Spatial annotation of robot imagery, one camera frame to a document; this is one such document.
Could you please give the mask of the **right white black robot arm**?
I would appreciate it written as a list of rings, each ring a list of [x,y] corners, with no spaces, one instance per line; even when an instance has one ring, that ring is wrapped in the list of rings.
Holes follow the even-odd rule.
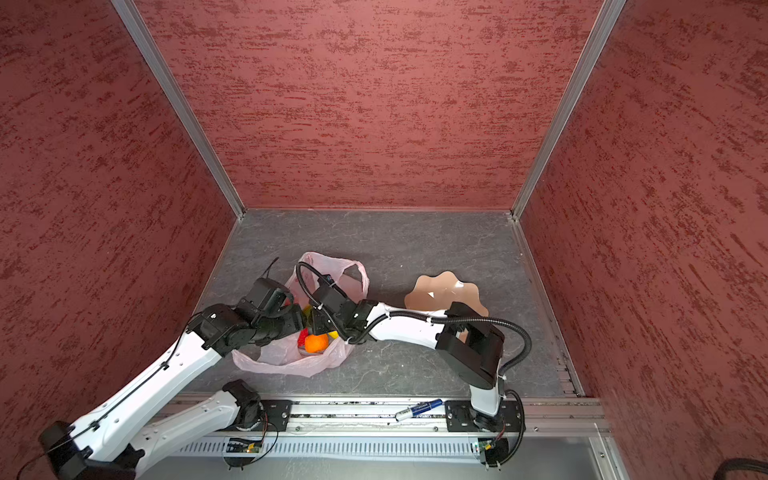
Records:
[[[447,310],[399,309],[372,300],[353,301],[335,286],[309,294],[310,305],[348,344],[397,341],[434,350],[470,386],[470,403],[478,418],[494,421],[501,408],[499,369],[505,320],[474,314],[454,302]]]

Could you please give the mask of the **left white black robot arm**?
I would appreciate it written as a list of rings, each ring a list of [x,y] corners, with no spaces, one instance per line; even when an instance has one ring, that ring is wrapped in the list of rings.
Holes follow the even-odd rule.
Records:
[[[302,328],[297,304],[260,310],[215,304],[194,314],[168,349],[102,405],[77,420],[57,421],[39,441],[59,479],[136,479],[159,460],[217,430],[276,426],[260,395],[242,380],[201,403],[154,422],[192,380],[249,344],[264,346]]]

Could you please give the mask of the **pink translucent plastic bag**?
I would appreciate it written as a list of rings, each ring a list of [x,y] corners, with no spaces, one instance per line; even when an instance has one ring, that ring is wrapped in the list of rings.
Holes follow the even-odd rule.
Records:
[[[370,279],[364,265],[346,258],[306,252],[300,260],[331,279],[354,300],[360,300],[369,291]],[[325,370],[340,366],[354,350],[338,332],[311,334],[304,328],[260,349],[257,359],[236,351],[232,354],[235,366],[244,372],[263,375],[291,375],[310,378]]]

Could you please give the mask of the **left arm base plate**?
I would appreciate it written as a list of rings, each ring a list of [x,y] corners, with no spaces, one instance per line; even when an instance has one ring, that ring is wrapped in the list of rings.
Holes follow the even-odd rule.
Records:
[[[240,431],[264,431],[272,427],[279,432],[284,432],[290,420],[292,407],[291,400],[251,401],[240,408],[233,426]]]

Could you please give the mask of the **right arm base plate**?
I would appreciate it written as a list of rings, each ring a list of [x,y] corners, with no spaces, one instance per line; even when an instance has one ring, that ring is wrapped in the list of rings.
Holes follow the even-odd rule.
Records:
[[[502,401],[494,416],[479,413],[469,400],[446,400],[443,405],[447,430],[451,433],[519,433],[525,430],[521,426],[521,405],[516,401]]]

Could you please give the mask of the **pink faceted plastic bowl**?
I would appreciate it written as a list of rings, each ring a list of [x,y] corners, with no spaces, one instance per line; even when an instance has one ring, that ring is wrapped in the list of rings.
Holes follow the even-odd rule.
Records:
[[[447,310],[454,302],[467,305],[481,316],[489,310],[481,303],[476,284],[460,280],[452,271],[437,276],[421,275],[404,298],[405,308],[419,311]]]

